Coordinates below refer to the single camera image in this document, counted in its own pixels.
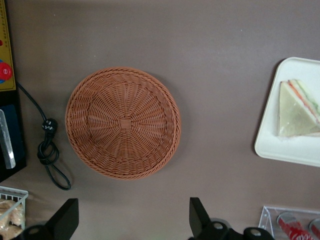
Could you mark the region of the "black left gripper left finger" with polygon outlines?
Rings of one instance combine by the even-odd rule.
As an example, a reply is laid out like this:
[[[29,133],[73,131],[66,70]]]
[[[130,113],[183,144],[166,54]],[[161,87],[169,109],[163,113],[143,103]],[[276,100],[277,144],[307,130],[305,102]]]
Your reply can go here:
[[[79,200],[68,199],[44,224],[22,233],[23,240],[70,240],[79,225]]]

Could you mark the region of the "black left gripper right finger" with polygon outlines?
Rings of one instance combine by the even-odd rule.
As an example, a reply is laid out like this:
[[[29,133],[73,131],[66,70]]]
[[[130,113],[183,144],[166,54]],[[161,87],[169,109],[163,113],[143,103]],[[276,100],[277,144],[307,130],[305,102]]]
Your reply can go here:
[[[243,233],[232,229],[230,224],[220,218],[209,217],[198,197],[189,199],[189,225],[192,240],[272,240],[272,235],[258,227],[245,228]]]

